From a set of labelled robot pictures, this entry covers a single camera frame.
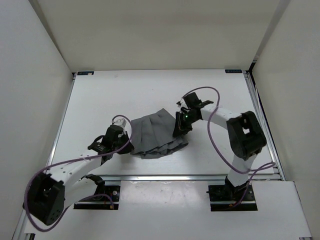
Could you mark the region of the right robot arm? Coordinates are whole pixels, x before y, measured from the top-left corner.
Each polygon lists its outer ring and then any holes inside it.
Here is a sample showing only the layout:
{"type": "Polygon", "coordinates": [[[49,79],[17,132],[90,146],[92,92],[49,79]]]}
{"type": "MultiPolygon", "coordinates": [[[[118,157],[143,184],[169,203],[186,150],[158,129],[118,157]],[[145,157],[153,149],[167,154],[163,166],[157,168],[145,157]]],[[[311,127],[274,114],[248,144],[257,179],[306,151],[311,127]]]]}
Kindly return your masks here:
{"type": "Polygon", "coordinates": [[[200,120],[227,130],[233,161],[228,164],[230,171],[226,179],[229,184],[225,186],[224,193],[230,200],[238,199],[243,193],[242,185],[249,179],[255,158],[267,144],[256,114],[250,110],[235,113],[218,107],[211,100],[200,100],[195,92],[185,95],[176,104],[179,110],[175,113],[174,138],[192,131],[192,124],[200,120]]]}

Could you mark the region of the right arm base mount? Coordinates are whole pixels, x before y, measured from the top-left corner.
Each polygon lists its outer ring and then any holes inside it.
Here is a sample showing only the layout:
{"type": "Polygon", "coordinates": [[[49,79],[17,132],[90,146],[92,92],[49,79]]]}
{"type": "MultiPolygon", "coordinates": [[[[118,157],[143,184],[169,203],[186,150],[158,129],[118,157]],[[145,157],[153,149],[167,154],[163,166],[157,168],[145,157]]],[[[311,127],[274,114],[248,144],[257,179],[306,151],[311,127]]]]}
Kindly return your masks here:
{"type": "Polygon", "coordinates": [[[253,186],[247,180],[240,186],[233,186],[228,178],[224,184],[208,186],[211,212],[252,212],[257,211],[253,186]]]}

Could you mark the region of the grey pleated skirt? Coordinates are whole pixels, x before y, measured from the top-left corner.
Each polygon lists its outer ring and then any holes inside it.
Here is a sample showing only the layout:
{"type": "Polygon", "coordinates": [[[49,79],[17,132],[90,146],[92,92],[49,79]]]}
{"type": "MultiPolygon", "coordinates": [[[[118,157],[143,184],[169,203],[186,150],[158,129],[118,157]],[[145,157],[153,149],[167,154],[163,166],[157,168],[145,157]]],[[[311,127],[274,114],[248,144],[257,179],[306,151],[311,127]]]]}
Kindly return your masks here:
{"type": "Polygon", "coordinates": [[[158,159],[173,154],[189,142],[184,136],[173,137],[175,118],[164,108],[131,121],[134,149],[131,155],[158,159]]]}

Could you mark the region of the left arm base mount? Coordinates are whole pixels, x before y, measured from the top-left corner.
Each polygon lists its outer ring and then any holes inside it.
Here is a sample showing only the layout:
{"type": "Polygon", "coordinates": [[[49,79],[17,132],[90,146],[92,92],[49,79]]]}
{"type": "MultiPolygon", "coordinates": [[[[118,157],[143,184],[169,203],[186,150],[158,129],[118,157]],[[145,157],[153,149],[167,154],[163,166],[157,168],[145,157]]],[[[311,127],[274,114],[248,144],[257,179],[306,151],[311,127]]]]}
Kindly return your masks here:
{"type": "Polygon", "coordinates": [[[74,210],[118,210],[121,183],[104,180],[98,175],[89,174],[84,177],[96,186],[91,197],[86,197],[73,204],[74,210]]]}

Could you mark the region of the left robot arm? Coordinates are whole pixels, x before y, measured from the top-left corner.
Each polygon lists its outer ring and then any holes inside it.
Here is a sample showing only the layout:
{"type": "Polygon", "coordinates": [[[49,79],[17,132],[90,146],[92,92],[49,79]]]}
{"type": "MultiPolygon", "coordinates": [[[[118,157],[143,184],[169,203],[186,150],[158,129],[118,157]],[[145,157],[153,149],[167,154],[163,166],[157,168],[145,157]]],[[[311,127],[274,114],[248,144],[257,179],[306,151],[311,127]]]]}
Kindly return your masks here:
{"type": "Polygon", "coordinates": [[[103,179],[91,172],[113,155],[132,151],[126,128],[113,123],[104,135],[96,137],[79,158],[54,163],[38,171],[27,184],[23,208],[29,219],[46,226],[55,225],[73,204],[105,197],[103,179]]]}

